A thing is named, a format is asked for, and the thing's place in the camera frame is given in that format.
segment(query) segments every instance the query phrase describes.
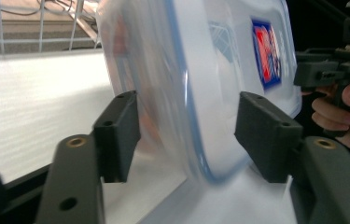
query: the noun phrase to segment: plastic food container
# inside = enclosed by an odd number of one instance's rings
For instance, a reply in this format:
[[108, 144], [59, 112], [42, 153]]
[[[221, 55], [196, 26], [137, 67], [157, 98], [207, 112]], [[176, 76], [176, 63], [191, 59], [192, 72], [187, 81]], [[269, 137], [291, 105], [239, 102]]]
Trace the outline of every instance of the plastic food container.
[[241, 91], [301, 109], [285, 0], [102, 1], [98, 27], [115, 94], [138, 92], [142, 135], [208, 183], [249, 161], [234, 136]]

